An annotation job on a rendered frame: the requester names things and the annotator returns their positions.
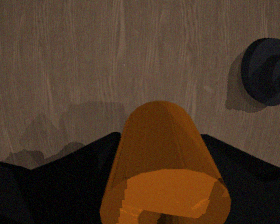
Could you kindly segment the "orange knob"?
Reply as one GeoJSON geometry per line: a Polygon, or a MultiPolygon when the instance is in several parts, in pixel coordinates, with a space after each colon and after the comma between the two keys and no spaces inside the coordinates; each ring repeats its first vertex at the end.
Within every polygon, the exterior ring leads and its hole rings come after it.
{"type": "Polygon", "coordinates": [[[101,224],[224,224],[232,200],[199,129],[168,101],[129,116],[105,186],[101,224]]]}

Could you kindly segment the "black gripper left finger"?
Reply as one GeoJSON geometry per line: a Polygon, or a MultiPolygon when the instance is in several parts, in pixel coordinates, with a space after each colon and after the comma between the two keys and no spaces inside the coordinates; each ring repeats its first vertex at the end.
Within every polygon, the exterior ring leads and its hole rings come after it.
{"type": "Polygon", "coordinates": [[[0,161],[0,214],[20,224],[101,224],[100,205],[121,132],[39,168],[0,161]]]}

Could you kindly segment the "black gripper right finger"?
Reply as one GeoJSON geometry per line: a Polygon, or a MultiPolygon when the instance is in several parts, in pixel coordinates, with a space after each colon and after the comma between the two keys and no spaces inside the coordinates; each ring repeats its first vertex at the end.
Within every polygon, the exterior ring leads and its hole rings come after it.
{"type": "Polygon", "coordinates": [[[280,224],[280,167],[208,135],[200,135],[228,188],[224,224],[280,224]]]}

